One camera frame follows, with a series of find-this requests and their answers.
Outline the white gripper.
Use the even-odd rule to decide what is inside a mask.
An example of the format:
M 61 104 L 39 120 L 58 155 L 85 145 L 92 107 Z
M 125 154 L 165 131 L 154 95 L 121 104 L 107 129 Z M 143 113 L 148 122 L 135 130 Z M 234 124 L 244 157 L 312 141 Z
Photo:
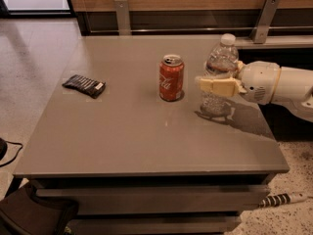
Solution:
M 266 105 L 271 102 L 281 68 L 276 63 L 256 61 L 245 65 L 237 61 L 238 79 L 233 77 L 211 79 L 204 76 L 195 78 L 200 90 L 220 97 L 241 96 L 252 103 Z

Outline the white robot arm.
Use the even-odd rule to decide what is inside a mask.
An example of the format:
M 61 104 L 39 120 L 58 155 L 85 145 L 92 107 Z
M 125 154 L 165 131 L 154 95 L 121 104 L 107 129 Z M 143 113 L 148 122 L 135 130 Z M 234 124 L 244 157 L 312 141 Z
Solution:
M 294 116 L 313 121 L 313 71 L 280 67 L 276 63 L 238 62 L 233 77 L 197 76 L 201 91 L 221 97 L 241 95 L 246 101 L 260 105 L 275 104 Z

